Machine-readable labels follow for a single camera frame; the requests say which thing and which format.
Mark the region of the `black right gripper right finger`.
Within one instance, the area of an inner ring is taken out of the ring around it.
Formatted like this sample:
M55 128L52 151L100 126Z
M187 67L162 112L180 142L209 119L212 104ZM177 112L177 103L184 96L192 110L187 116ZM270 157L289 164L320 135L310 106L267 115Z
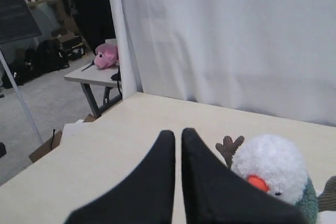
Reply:
M307 223L298 208L229 170L195 129L182 131L181 151L187 223Z

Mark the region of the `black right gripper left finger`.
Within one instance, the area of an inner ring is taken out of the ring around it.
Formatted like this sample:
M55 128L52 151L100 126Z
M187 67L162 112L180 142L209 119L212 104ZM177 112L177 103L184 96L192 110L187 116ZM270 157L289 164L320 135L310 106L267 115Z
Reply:
M159 133L141 163L113 189L73 211L66 223L171 223L175 136Z

